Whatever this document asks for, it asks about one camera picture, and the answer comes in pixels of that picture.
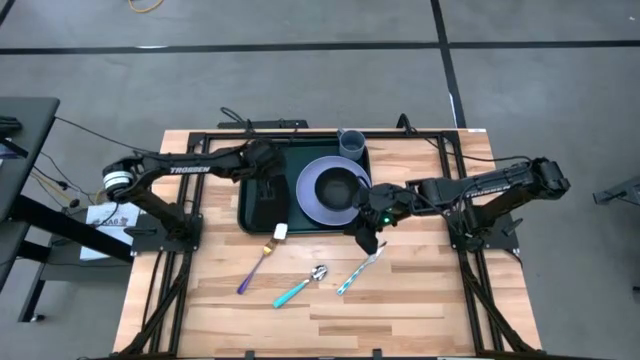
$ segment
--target teal spoon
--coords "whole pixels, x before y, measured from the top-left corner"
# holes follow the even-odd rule
[[[293,289],[287,291],[284,295],[280,296],[276,301],[273,302],[273,307],[278,309],[282,307],[282,305],[286,304],[292,297],[294,297],[300,290],[304,289],[311,280],[320,281],[327,275],[327,266],[326,265],[318,265],[311,270],[311,276],[308,279],[298,284]]]

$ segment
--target gray cup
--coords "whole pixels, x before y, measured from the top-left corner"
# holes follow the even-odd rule
[[[364,135],[356,130],[338,129],[338,142],[340,143],[340,156],[356,161],[364,152]]]

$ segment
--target utensil handle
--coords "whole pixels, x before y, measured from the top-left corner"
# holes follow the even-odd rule
[[[286,304],[287,301],[289,301],[289,299],[291,299],[292,297],[294,297],[297,293],[300,292],[300,290],[304,289],[305,286],[307,286],[307,284],[309,283],[309,279],[301,282],[300,284],[298,284],[298,286],[294,287],[293,289],[287,291],[284,295],[280,296],[276,301],[273,302],[273,307],[274,308],[279,308],[282,305]]]
[[[364,270],[364,268],[367,267],[367,265],[369,265],[368,261],[365,262],[364,264],[360,265],[358,270],[356,270],[356,272],[354,272],[353,275],[351,275],[351,277],[349,277],[347,279],[347,281],[345,281],[344,284],[342,284],[342,286],[340,286],[340,289],[338,289],[338,295],[342,295],[342,294],[344,294],[345,291],[347,291],[349,286],[351,286],[351,283],[353,283],[353,281],[358,277],[358,275],[360,275],[362,270]]]
[[[253,279],[253,274],[256,273],[256,270],[258,270],[258,266],[260,266],[260,264],[262,263],[262,260],[264,260],[264,258],[265,258],[265,256],[263,254],[260,257],[260,260],[258,260],[258,263],[256,264],[256,266],[253,267],[253,270],[251,270],[249,275],[247,275],[247,277],[240,284],[240,286],[238,286],[238,290],[236,291],[238,293],[238,295],[244,294],[244,292],[247,290],[247,288],[249,287],[249,283],[251,282],[251,279]]]

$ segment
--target black bowl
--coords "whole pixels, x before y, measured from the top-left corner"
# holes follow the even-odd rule
[[[345,168],[323,171],[316,180],[318,201],[329,210],[342,211],[352,206],[353,197],[360,189],[356,175]]]

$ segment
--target purple plate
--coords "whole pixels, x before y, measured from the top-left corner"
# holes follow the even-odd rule
[[[315,192],[315,185],[318,176],[325,170],[331,168],[344,168],[351,171],[356,176],[362,176],[371,186],[369,175],[356,162],[342,156],[325,156],[309,163],[298,176],[296,182],[296,197],[302,211],[313,221],[329,226],[341,226],[351,222],[357,215],[358,210],[349,208],[341,211],[327,209],[320,203]]]

